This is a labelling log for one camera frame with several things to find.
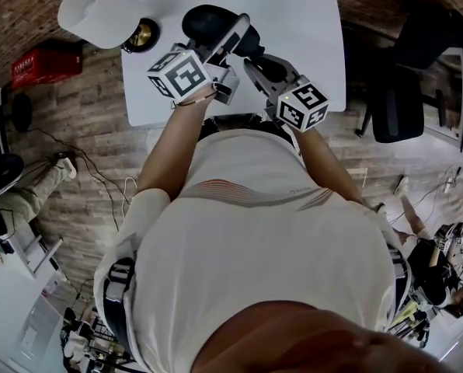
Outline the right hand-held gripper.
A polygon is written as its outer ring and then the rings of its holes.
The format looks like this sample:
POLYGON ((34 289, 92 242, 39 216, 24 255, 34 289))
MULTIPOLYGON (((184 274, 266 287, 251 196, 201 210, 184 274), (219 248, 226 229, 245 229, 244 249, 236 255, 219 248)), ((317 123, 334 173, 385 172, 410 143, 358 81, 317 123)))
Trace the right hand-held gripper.
POLYGON ((328 97, 288 61, 264 54, 243 64, 253 85, 268 98, 265 111, 277 127, 286 124, 304 133, 324 121, 328 97))

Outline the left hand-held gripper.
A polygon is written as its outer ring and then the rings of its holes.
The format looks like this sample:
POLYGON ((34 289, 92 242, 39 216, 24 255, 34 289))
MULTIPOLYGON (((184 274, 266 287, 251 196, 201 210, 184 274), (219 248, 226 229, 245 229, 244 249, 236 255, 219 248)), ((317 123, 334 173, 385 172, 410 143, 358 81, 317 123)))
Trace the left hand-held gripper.
POLYGON ((195 50, 174 44, 148 70, 147 77, 164 97, 177 104, 205 86, 212 85, 218 102, 229 105, 239 86, 232 66, 222 61, 239 45, 250 27, 250 17, 243 13, 210 49, 202 62, 195 50))

